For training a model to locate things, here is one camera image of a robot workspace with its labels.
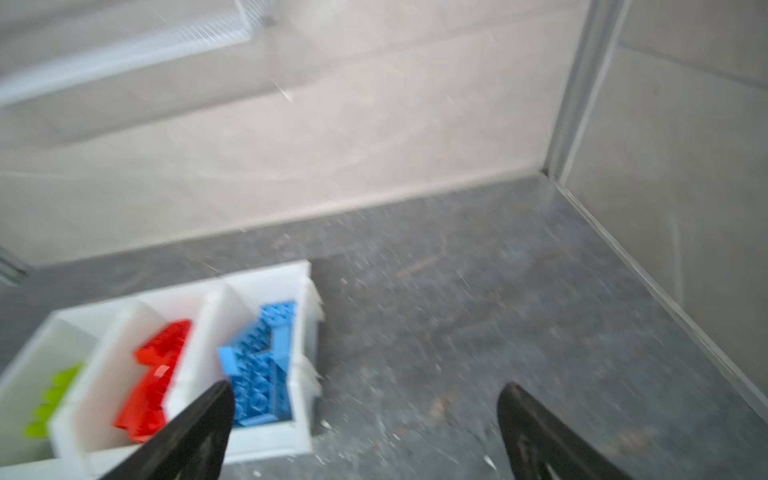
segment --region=white wall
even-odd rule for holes
[[[635,1],[566,187],[768,394],[768,5]]]
[[[317,5],[294,5],[300,35],[261,63],[245,45],[0,112],[15,128],[0,151],[0,245],[45,265],[541,166],[585,0]],[[136,107],[173,111],[273,75],[284,91],[156,121]],[[119,125],[122,111],[141,121]]]

